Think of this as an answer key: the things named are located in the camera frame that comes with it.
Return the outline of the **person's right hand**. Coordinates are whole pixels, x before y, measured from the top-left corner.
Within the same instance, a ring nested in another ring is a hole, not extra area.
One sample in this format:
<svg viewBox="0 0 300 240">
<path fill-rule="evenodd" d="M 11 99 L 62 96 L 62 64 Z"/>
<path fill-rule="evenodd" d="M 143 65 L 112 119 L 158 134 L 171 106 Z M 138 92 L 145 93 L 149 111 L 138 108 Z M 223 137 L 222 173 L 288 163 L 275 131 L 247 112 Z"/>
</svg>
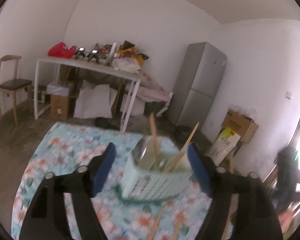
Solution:
<svg viewBox="0 0 300 240">
<path fill-rule="evenodd" d="M 293 221 L 293 216 L 294 214 L 292 210 L 286 210 L 278 215 L 281 231 L 283 234 L 286 233 L 290 228 Z"/>
</svg>

